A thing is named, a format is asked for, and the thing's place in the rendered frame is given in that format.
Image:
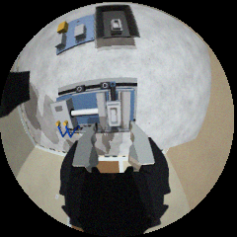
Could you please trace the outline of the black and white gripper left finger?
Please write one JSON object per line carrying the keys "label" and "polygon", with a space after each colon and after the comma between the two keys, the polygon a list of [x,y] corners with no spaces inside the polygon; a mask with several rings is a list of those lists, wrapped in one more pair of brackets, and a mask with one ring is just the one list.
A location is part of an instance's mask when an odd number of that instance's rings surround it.
{"label": "black and white gripper left finger", "polygon": [[75,176],[91,172],[92,167],[99,164],[99,157],[95,145],[98,124],[94,122],[86,132],[74,142],[63,159],[60,168],[60,190],[64,196],[68,182]]}

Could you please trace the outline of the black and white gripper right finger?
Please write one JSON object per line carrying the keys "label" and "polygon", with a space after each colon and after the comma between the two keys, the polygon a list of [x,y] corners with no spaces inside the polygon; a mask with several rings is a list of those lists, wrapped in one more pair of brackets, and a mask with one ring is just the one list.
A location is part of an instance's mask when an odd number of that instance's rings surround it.
{"label": "black and white gripper right finger", "polygon": [[155,177],[163,187],[164,195],[171,192],[167,160],[151,137],[132,120],[129,121],[130,140],[128,163],[133,171],[144,172]]}

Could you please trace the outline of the yellow block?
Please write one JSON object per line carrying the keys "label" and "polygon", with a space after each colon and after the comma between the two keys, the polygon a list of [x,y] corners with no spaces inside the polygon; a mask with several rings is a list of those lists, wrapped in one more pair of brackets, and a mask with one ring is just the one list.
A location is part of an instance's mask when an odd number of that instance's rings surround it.
{"label": "yellow block", "polygon": [[59,34],[61,34],[61,33],[67,33],[67,31],[68,31],[68,25],[69,25],[69,24],[68,24],[66,21],[64,21],[63,23],[59,24],[59,25],[58,25],[57,32],[58,32]]}

